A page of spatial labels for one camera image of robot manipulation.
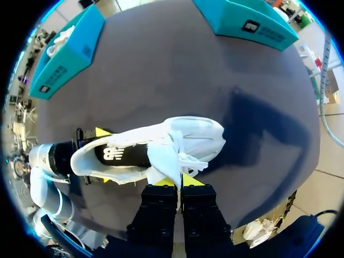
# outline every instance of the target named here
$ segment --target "teal box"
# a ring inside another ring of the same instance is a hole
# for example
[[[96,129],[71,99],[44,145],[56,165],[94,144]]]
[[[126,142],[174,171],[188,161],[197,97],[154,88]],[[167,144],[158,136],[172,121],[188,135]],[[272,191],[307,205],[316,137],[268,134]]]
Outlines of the teal box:
[[[38,62],[29,96],[50,99],[67,81],[92,63],[105,19],[95,5],[79,13],[61,31],[75,28],[66,43],[50,58],[46,50],[54,45],[58,33],[46,46]]]
[[[299,39],[264,0],[193,0],[216,35],[258,42],[283,51]]]

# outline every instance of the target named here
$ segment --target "white sneaker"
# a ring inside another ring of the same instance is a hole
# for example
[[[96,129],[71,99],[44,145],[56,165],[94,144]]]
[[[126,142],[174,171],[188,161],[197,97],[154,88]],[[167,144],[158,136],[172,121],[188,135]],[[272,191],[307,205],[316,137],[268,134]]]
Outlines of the white sneaker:
[[[110,179],[118,184],[165,177],[181,188],[181,173],[192,177],[222,150],[224,128],[203,117],[174,117],[158,125],[99,138],[70,159],[78,176]]]

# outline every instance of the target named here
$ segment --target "gray table surface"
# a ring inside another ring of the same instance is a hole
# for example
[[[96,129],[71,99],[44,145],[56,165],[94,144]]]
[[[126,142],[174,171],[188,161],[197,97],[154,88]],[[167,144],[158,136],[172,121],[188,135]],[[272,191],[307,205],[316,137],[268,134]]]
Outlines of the gray table surface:
[[[223,151],[197,179],[213,185],[232,227],[271,210],[318,163],[316,100],[296,49],[217,37],[191,0],[108,18],[92,65],[40,102],[38,139],[66,141],[77,127],[123,132],[183,115],[225,128]],[[75,178],[69,195],[90,227],[123,236],[145,184],[85,186]],[[175,240],[183,241],[180,214]]]

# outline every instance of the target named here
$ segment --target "black shoe insole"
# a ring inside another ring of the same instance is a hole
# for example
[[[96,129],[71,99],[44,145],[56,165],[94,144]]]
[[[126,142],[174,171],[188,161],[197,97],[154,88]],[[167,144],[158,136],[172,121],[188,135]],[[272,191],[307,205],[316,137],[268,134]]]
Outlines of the black shoe insole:
[[[149,168],[147,145],[137,144],[124,149],[108,147],[106,144],[95,147],[99,161],[106,166],[136,166]]]

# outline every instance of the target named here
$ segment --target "shoe logo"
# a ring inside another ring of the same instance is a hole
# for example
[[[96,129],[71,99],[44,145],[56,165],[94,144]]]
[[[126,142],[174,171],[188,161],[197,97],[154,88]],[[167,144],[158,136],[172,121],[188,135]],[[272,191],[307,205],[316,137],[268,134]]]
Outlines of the shoe logo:
[[[104,160],[121,160],[124,149],[116,147],[108,147],[103,150]]]

